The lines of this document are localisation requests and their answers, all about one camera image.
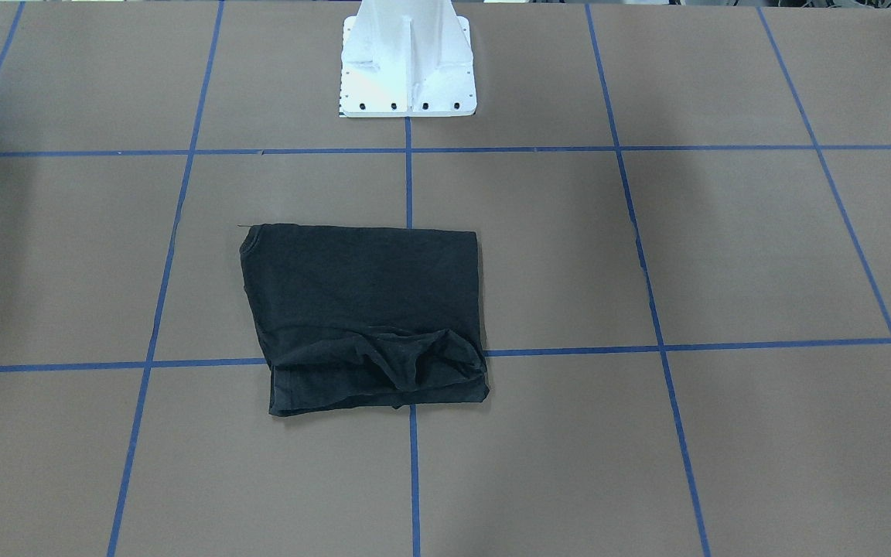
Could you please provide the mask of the black printed t-shirt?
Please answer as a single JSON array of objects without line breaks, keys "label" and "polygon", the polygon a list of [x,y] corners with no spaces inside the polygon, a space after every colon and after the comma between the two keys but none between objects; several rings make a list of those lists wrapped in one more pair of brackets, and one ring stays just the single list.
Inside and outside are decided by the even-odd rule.
[{"label": "black printed t-shirt", "polygon": [[238,257],[270,415],[488,398],[474,232],[258,224]]}]

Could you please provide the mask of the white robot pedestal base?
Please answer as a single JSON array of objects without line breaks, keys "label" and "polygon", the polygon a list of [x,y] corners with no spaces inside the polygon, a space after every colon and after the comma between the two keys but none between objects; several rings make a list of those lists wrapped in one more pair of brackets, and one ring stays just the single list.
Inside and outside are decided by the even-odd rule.
[{"label": "white robot pedestal base", "polygon": [[473,39],[450,1],[362,1],[343,21],[339,116],[475,114]]}]

